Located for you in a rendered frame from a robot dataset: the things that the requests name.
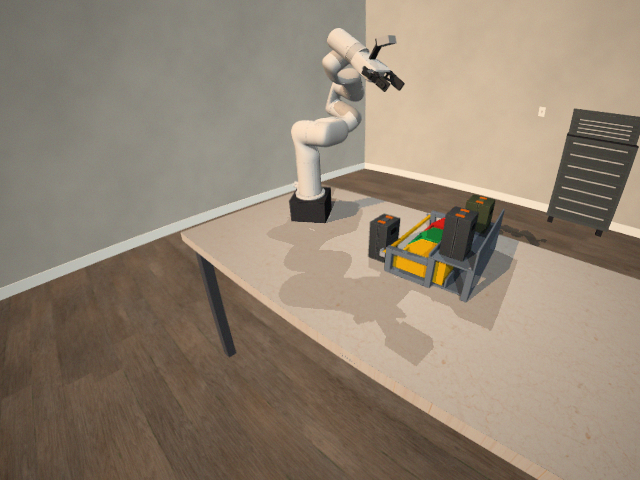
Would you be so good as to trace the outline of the red bin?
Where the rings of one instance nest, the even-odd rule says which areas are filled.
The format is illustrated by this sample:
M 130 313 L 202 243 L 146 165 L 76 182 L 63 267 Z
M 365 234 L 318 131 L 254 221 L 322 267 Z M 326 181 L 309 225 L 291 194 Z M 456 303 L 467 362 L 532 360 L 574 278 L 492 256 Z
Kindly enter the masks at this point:
M 430 225 L 429 227 L 427 227 L 426 229 L 428 230 L 428 229 L 430 229 L 430 228 L 435 227 L 435 228 L 439 228 L 439 229 L 442 229 L 442 230 L 443 230 L 443 228 L 444 228 L 444 219 L 445 219 L 445 218 L 442 218 L 442 219 L 440 219 L 440 220 L 438 220 L 438 221 L 436 221 L 436 222 L 431 223 L 431 225 Z M 426 229 L 425 229 L 425 230 L 426 230 Z

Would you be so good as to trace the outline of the yellow bar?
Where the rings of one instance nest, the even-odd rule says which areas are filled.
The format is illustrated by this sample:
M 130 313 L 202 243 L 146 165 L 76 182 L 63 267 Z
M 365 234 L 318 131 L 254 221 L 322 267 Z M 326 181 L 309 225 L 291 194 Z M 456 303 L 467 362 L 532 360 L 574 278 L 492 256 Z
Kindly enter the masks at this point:
M 419 222 L 416 226 L 414 226 L 411 230 L 409 230 L 406 234 L 404 234 L 401 238 L 395 241 L 391 246 L 396 247 L 399 243 L 401 243 L 404 239 L 406 239 L 410 234 L 412 234 L 415 230 L 417 230 L 421 225 L 423 225 L 427 220 L 430 219 L 430 215 L 424 218 L 421 222 Z M 386 249 L 383 251 L 386 255 Z

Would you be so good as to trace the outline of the green open bin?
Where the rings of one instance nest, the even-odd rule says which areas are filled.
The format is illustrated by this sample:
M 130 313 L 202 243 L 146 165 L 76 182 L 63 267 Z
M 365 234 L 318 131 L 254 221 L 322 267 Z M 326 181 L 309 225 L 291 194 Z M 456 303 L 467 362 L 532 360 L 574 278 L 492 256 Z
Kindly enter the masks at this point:
M 424 240 L 427 240 L 427 241 L 431 241 L 431 242 L 434 242 L 434 243 L 438 244 L 442 239 L 442 233 L 443 233 L 442 229 L 433 227 L 431 229 L 428 229 L 428 230 L 426 230 L 424 232 L 419 233 L 419 235 L 416 238 L 414 238 L 408 244 L 411 244 L 411 243 L 416 242 L 416 241 L 421 240 L 421 239 L 424 239 Z

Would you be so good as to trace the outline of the grey metal shelf rack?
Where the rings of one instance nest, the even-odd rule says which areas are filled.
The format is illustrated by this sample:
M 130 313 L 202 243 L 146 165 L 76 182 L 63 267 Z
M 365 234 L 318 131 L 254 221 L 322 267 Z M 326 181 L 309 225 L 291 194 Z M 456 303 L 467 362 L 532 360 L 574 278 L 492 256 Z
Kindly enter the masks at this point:
M 430 288 L 431 285 L 436 286 L 461 296 L 460 300 L 467 302 L 495 250 L 504 211 L 505 209 L 502 210 L 495 223 L 490 223 L 490 226 L 484 234 L 475 231 L 471 250 L 463 262 L 439 254 L 441 241 L 430 251 L 428 258 L 389 245 L 386 247 L 386 255 L 385 252 L 383 252 L 385 250 L 384 247 L 380 250 L 380 256 L 385 257 L 384 271 L 427 288 Z M 425 278 L 394 267 L 393 254 L 427 266 Z M 442 285 L 432 282 L 436 261 L 454 267 Z

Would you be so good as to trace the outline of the yellow open bin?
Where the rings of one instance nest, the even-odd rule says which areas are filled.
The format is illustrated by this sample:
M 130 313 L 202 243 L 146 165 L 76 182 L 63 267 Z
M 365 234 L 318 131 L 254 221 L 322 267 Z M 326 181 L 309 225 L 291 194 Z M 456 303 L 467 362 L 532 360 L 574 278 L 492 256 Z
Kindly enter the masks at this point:
M 408 244 L 403 250 L 407 250 L 409 252 L 418 254 L 425 257 L 429 255 L 429 252 L 437 245 L 437 243 L 427 241 L 424 239 L 418 240 L 411 244 Z M 427 257 L 428 258 L 428 257 Z M 398 256 L 394 256 L 394 264 L 393 266 L 403 269 L 407 272 L 413 273 L 415 275 L 421 276 L 425 278 L 426 267 L 425 265 L 416 263 L 414 261 L 404 259 Z M 433 277 L 433 282 L 439 285 L 442 285 L 447 278 L 448 274 L 452 271 L 453 266 L 449 266 L 443 264 L 441 262 L 436 261 L 436 267 Z

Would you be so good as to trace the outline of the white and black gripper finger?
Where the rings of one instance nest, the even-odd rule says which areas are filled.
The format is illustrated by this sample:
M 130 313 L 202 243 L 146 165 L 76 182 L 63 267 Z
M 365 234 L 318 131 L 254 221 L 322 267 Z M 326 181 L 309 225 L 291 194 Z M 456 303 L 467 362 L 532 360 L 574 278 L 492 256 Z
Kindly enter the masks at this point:
M 378 72 L 374 71 L 374 73 L 369 73 L 367 72 L 368 68 L 366 66 L 364 66 L 361 74 L 366 76 L 367 79 L 370 79 L 374 84 L 376 83 L 376 85 L 383 91 L 386 92 L 387 89 L 390 86 L 390 83 L 382 76 L 379 75 Z
M 390 79 L 387 78 L 388 75 L 390 76 Z M 400 91 L 402 89 L 402 87 L 405 85 L 405 83 L 399 77 L 397 77 L 397 75 L 393 74 L 393 72 L 391 70 L 390 70 L 390 72 L 386 72 L 386 76 L 383 76 L 383 77 L 387 81 L 391 82 L 391 85 L 393 85 L 398 91 Z

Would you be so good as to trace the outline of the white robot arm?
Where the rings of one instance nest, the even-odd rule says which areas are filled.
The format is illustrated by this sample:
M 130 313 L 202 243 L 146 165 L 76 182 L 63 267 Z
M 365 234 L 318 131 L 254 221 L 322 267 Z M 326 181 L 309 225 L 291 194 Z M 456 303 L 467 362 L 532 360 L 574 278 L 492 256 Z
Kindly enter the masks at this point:
M 397 43 L 396 36 L 393 35 L 379 37 L 375 41 L 370 60 L 376 59 L 381 47 Z M 320 154 L 316 146 L 330 147 L 342 143 L 362 119 L 360 112 L 340 100 L 340 96 L 353 102 L 363 98 L 361 75 L 354 68 L 342 69 L 351 64 L 354 54 L 365 46 L 341 28 L 336 28 L 329 34 L 327 44 L 334 51 L 322 61 L 326 75 L 333 82 L 326 112 L 335 117 L 315 121 L 301 120 L 291 130 L 298 173 L 298 181 L 294 182 L 293 187 L 297 188 L 296 196 L 302 200 L 316 200 L 325 195 L 325 189 L 321 187 Z

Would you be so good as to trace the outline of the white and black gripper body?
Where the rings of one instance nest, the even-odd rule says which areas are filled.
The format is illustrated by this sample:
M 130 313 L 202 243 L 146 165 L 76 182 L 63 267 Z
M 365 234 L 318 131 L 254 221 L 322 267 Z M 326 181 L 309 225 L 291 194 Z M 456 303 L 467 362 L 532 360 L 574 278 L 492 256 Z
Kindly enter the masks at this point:
M 365 49 L 365 50 L 364 50 Z M 361 74 L 363 67 L 366 66 L 369 70 L 367 72 L 373 74 L 373 70 L 378 72 L 380 76 L 384 76 L 386 72 L 390 72 L 390 69 L 382 63 L 379 59 L 369 59 L 369 49 L 364 47 L 359 49 L 353 56 L 351 60 L 351 65 L 356 69 L 356 71 Z M 373 70 L 372 70 L 373 69 Z M 362 75 L 362 74 L 361 74 Z M 370 79 L 367 79 L 366 76 L 362 75 L 368 82 L 372 82 Z

